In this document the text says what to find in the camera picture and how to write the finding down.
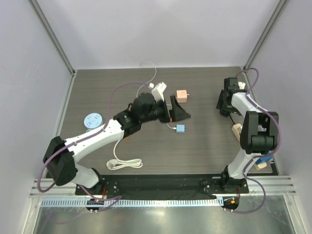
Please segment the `light blue charger plug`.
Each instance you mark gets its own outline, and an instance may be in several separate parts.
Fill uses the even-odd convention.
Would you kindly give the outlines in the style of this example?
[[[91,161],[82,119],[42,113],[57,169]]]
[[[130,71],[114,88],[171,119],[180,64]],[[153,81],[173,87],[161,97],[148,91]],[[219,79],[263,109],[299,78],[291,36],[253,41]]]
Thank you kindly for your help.
[[[186,131],[186,126],[184,124],[176,125],[176,133],[184,133]]]

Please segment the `tan cube socket adapter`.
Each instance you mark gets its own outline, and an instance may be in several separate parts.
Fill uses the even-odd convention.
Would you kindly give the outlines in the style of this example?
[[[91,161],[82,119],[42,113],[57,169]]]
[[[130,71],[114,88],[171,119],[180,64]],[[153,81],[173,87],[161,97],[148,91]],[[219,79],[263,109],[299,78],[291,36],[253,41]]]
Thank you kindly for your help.
[[[186,103],[190,94],[186,90],[176,91],[176,100],[178,103]]]

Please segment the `round light blue socket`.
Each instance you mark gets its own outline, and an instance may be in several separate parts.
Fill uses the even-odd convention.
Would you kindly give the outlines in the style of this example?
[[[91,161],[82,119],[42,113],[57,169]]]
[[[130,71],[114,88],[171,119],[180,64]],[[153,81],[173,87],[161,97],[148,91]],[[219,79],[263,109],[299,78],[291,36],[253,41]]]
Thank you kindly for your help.
[[[83,124],[86,127],[86,129],[92,130],[103,124],[103,118],[98,113],[90,113],[85,117]]]

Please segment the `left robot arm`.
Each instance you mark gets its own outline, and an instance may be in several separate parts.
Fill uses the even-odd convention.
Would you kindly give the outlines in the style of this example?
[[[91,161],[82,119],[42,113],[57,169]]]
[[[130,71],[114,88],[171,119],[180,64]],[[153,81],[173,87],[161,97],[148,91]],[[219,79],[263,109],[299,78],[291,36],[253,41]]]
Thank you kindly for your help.
[[[172,108],[168,109],[164,100],[156,100],[152,94],[142,93],[107,124],[74,138],[53,138],[43,158],[54,180],[53,184],[63,186],[72,182],[93,195],[100,194],[104,187],[102,176],[96,169],[85,168],[78,162],[100,147],[138,132],[143,123],[154,120],[161,123],[178,122],[191,117],[175,96],[171,96],[170,100]]]

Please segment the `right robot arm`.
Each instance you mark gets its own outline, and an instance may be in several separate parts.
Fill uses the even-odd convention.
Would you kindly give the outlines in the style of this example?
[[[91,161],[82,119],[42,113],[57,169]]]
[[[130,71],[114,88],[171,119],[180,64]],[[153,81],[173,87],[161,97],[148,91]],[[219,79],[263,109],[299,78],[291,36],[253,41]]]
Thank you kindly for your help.
[[[225,78],[216,109],[224,117],[231,113],[244,117],[240,132],[240,151],[221,173],[219,184],[224,193],[237,193],[246,184],[246,173],[260,156],[273,152],[279,140],[279,115],[259,106],[237,78]]]

